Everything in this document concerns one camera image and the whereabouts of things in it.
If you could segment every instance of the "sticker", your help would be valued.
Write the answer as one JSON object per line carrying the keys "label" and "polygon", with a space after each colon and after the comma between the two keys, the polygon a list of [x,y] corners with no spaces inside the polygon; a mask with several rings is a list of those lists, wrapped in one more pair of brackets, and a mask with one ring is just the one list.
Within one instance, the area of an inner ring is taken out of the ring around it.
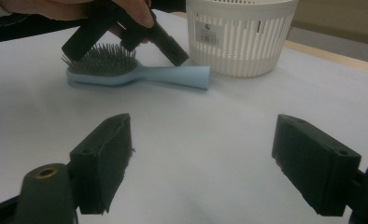
{"label": "sticker", "polygon": [[213,47],[221,48],[224,28],[222,25],[215,25],[197,21],[195,23],[196,40]]}

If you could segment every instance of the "white table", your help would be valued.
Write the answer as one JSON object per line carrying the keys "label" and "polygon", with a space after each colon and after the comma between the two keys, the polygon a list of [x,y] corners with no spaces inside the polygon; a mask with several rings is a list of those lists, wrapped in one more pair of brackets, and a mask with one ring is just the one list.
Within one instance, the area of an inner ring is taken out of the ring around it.
{"label": "white table", "polygon": [[[188,49],[185,19],[158,12]],[[130,113],[136,153],[109,214],[86,223],[344,224],[321,217],[271,158],[276,117],[305,119],[368,167],[368,74],[283,49],[255,78],[214,75],[208,91],[148,81],[116,88],[68,82],[61,46],[75,29],[0,43],[0,202],[24,175],[68,153],[104,119]],[[106,34],[102,42],[117,42]],[[170,65],[155,46],[137,59]]]}

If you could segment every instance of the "white basket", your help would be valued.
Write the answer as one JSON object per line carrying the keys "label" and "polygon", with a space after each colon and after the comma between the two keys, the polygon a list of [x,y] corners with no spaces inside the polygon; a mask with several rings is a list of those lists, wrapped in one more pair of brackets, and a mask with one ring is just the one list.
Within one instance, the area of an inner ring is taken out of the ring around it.
{"label": "white basket", "polygon": [[298,0],[255,1],[187,0],[191,58],[234,77],[274,69]]}

